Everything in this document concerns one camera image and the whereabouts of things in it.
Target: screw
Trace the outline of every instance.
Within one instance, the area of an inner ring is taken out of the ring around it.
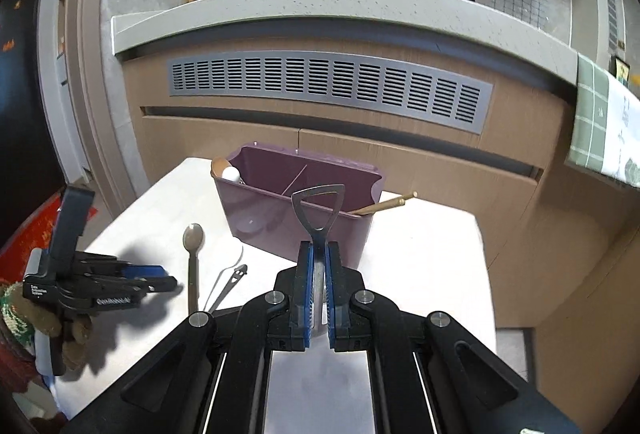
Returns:
[[[373,295],[373,292],[369,291],[368,289],[361,289],[357,291],[355,295],[355,299],[360,304],[371,304],[373,302],[373,299],[375,298],[376,296]]]
[[[204,311],[196,311],[192,313],[189,317],[189,324],[191,324],[194,328],[201,328],[209,322],[209,315],[207,315]]]
[[[429,320],[431,324],[436,326],[437,328],[445,328],[451,323],[451,319],[449,315],[443,313],[442,311],[436,311],[429,316]]]
[[[281,291],[268,291],[264,294],[264,299],[269,304],[280,304],[284,300],[284,293]]]

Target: metal utensil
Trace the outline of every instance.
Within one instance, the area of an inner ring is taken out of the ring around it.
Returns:
[[[304,208],[302,206],[302,200],[310,198],[312,196],[319,196],[321,194],[335,194],[334,209],[331,215],[327,219],[324,226],[316,228],[313,226],[306,217]],[[338,213],[342,208],[344,202],[344,185],[323,185],[318,187],[311,187],[304,190],[293,192],[291,195],[291,203],[293,204],[293,210],[300,221],[300,224],[305,227],[311,236],[312,242],[312,255],[313,255],[313,279],[312,279],[312,294],[309,296],[310,310],[305,309],[305,314],[310,313],[311,316],[311,330],[312,335],[317,336],[321,333],[322,328],[322,297],[325,291],[324,284],[324,268],[325,268],[325,255],[327,248],[327,235],[329,230],[338,218]]]
[[[182,245],[189,252],[189,273],[187,276],[189,315],[198,311],[198,250],[203,240],[204,231],[198,223],[191,223],[184,229]]]
[[[240,279],[242,279],[242,277],[244,277],[246,274],[247,274],[246,264],[241,264],[234,270],[234,272],[231,274],[231,277],[229,278],[229,281],[226,283],[225,287],[223,287],[222,291],[220,292],[220,295],[218,295],[218,298],[214,301],[214,303],[209,308],[209,313],[213,313],[216,309],[218,309],[218,306],[220,306],[220,303],[225,299],[225,297],[229,294],[229,292],[236,286],[236,284],[240,282]]]

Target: kitchen counter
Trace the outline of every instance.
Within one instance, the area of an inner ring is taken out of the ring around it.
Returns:
[[[198,0],[111,19],[112,51],[207,27],[286,18],[378,21],[454,36],[516,57],[575,84],[577,52],[512,16],[468,0]]]

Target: white ball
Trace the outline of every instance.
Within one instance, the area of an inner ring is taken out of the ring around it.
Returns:
[[[233,166],[229,166],[222,171],[222,179],[226,179],[228,181],[235,181],[236,183],[242,182],[242,179],[240,177],[240,171]]]

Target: white tablecloth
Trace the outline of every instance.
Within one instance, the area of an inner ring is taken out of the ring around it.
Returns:
[[[231,267],[248,274],[220,308],[239,306],[273,289],[276,274],[292,262],[242,244],[229,232],[209,160],[187,158],[131,205],[90,245],[89,252],[161,264],[186,286],[188,254],[182,231],[200,223],[200,307],[212,303]],[[396,194],[383,192],[382,199]],[[367,288],[401,310],[450,313],[495,351],[494,311],[482,239],[473,215],[418,199],[375,215],[358,267]],[[210,295],[214,281],[218,284]],[[53,391],[69,418],[94,400],[187,314],[187,295],[149,296],[138,310],[94,319],[88,365],[57,378]],[[267,433],[373,432],[365,353],[334,353],[326,337],[305,353],[274,353]]]

